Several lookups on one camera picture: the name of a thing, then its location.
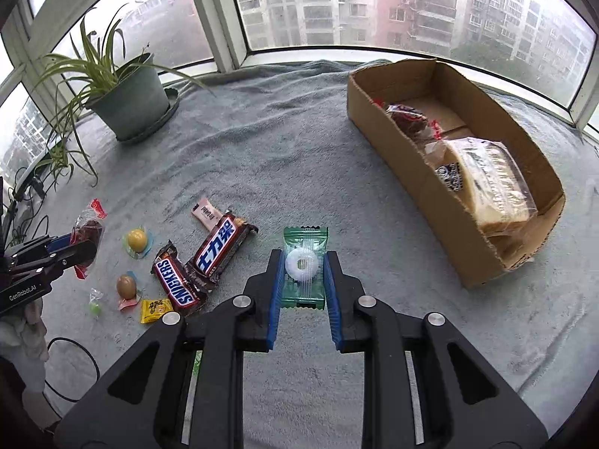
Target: white ring-shaped candy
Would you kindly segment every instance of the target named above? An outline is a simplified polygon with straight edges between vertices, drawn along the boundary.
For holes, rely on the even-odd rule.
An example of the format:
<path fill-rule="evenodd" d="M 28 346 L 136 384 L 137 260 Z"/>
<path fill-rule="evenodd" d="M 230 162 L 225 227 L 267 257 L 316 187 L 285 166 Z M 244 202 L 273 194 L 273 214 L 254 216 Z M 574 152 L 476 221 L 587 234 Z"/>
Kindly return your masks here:
<path fill-rule="evenodd" d="M 296 248 L 287 255 L 285 270 L 292 279 L 298 282 L 308 281 L 318 271 L 318 258 L 312 250 Z"/>

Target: blue-gray cloth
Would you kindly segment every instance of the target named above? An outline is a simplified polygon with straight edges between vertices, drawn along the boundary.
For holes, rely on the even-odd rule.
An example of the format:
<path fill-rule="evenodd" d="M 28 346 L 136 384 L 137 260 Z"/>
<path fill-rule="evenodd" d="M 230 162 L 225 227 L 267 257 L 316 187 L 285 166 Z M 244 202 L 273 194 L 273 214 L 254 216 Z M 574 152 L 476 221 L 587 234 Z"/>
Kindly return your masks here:
<path fill-rule="evenodd" d="M 283 246 L 284 226 L 328 226 L 328 248 L 337 250 L 345 273 L 399 312 L 444 313 L 554 432 L 599 368 L 596 151 L 562 122 L 492 94 L 546 154 L 567 203 L 533 262 L 466 290 L 410 196 L 348 120 L 352 68 L 319 61 L 214 77 L 214 95 L 186 88 L 171 121 L 133 147 L 117 143 L 98 118 L 82 124 L 100 183 L 92 189 L 77 171 L 50 192 L 40 217 L 49 214 L 50 234 L 62 235 L 99 198 L 108 213 L 106 232 L 89 278 L 67 272 L 44 298 L 47 337 L 81 342 L 108 369 L 146 329 L 138 306 L 118 311 L 116 279 L 133 270 L 145 298 L 162 297 L 149 274 L 153 256 L 169 239 L 182 259 L 195 253 L 207 231 L 191 208 L 208 196 L 260 228 L 222 275 L 209 309 L 265 270 L 271 249 Z M 121 240 L 140 225 L 155 246 L 134 260 Z M 97 320 L 88 310 L 92 287 L 106 294 Z M 246 447 L 358 448 L 362 364 L 361 355 L 335 351 L 325 311 L 283 309 L 274 351 L 245 356 Z M 95 377 L 84 354 L 57 343 L 47 379 L 79 397 Z"/>

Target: brown cardboard box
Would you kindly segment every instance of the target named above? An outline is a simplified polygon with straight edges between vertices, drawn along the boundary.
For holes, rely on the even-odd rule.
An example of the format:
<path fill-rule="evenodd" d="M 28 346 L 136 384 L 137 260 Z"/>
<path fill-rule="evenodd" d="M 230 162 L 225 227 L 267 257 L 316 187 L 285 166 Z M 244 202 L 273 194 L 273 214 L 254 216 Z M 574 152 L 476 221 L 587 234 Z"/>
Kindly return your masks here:
<path fill-rule="evenodd" d="M 422 110 L 438 120 L 445 137 L 504 143 L 528 184 L 538 216 L 516 236 L 484 237 L 423 153 L 372 98 Z M 348 79 L 347 114 L 418 204 L 467 287 L 522 265 L 543 245 L 564 209 L 561 182 L 537 145 L 507 111 L 450 65 L 409 59 L 356 70 Z"/>

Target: silver screw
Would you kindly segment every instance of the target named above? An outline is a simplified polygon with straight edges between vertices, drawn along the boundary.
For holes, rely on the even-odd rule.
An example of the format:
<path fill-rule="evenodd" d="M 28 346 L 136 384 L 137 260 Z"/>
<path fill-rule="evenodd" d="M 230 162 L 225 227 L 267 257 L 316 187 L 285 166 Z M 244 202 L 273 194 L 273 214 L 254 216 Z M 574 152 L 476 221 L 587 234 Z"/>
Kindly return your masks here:
<path fill-rule="evenodd" d="M 252 300 L 247 295 L 238 295 L 233 299 L 235 307 L 247 307 L 252 303 Z"/>
<path fill-rule="evenodd" d="M 434 326 L 442 326 L 445 324 L 445 316 L 438 312 L 431 312 L 427 319 Z"/>
<path fill-rule="evenodd" d="M 181 319 L 181 315 L 178 312 L 167 312 L 162 317 L 162 322 L 167 326 L 174 326 Z"/>
<path fill-rule="evenodd" d="M 370 295 L 363 295 L 358 299 L 358 304 L 362 307 L 374 307 L 376 305 L 376 299 Z"/>

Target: spider plant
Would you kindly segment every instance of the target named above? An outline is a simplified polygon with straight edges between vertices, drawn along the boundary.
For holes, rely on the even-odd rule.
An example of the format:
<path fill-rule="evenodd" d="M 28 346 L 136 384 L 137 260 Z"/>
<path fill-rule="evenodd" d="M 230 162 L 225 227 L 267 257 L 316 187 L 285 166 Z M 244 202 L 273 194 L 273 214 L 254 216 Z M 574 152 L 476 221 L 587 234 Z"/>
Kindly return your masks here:
<path fill-rule="evenodd" d="M 39 82 L 44 82 L 53 76 L 59 76 L 55 91 L 55 115 L 50 119 L 50 134 L 46 140 L 46 148 L 49 151 L 49 159 L 42 160 L 38 167 L 50 165 L 50 171 L 53 177 L 58 179 L 60 176 L 73 176 L 75 167 L 82 169 L 89 175 L 95 177 L 95 183 L 98 184 L 98 174 L 90 161 L 89 155 L 83 149 L 82 142 L 77 128 L 75 126 L 79 112 L 86 107 L 90 101 L 96 100 L 119 85 L 122 80 L 129 76 L 137 67 L 154 67 L 173 73 L 179 77 L 187 79 L 198 86 L 204 87 L 203 83 L 187 74 L 176 69 L 165 67 L 163 65 L 145 63 L 140 61 L 140 57 L 147 50 L 121 66 L 115 63 L 115 37 L 119 36 L 122 43 L 123 60 L 126 55 L 125 37 L 123 31 L 119 28 L 122 18 L 116 16 L 125 5 L 121 6 L 110 20 L 109 26 L 100 38 L 96 31 L 87 32 L 85 28 L 85 15 L 79 24 L 79 32 L 83 43 L 83 52 L 80 52 L 75 46 L 73 37 L 69 34 L 73 52 L 76 58 L 67 55 L 50 53 L 43 56 L 42 59 L 47 63 Z M 96 38 L 96 45 L 92 43 L 92 37 Z M 73 98 L 63 107 L 59 107 L 58 87 L 63 83 L 72 81 L 83 82 L 83 88 L 74 95 Z"/>

